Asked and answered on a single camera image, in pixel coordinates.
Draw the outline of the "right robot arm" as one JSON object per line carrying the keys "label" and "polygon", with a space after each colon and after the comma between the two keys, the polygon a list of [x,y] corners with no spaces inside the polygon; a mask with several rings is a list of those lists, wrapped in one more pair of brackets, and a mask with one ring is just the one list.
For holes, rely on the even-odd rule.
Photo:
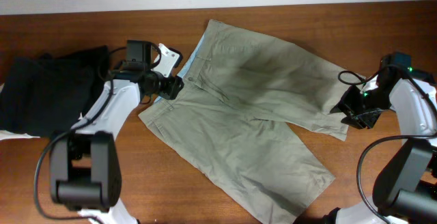
{"label": "right robot arm", "polygon": [[436,176],[436,82],[432,74],[413,68],[411,57],[394,52],[384,56],[368,79],[348,83],[348,90],[332,108],[344,113],[342,123],[357,129],[373,128],[380,114],[397,115],[400,135],[381,138],[360,155],[356,183],[362,190],[361,169],[367,153],[386,141],[402,146],[379,173],[371,197],[349,208],[335,208],[323,223],[435,223],[436,185],[422,179]]}

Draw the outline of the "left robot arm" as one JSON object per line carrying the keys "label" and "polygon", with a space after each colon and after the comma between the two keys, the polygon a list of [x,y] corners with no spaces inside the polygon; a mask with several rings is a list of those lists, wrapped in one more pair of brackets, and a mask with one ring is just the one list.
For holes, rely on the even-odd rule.
{"label": "left robot arm", "polygon": [[122,174],[115,140],[144,96],[173,100],[183,86],[180,77],[153,70],[123,73],[107,81],[85,117],[48,147],[53,202],[92,223],[138,223],[120,199]]}

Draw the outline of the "khaki shorts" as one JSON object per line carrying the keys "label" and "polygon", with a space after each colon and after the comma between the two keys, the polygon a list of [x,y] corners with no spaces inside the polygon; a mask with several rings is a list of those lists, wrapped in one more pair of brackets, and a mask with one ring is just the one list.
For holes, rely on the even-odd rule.
{"label": "khaki shorts", "polygon": [[211,20],[174,100],[141,121],[262,223],[292,223],[334,175],[291,130],[345,140],[341,68],[291,42]]}

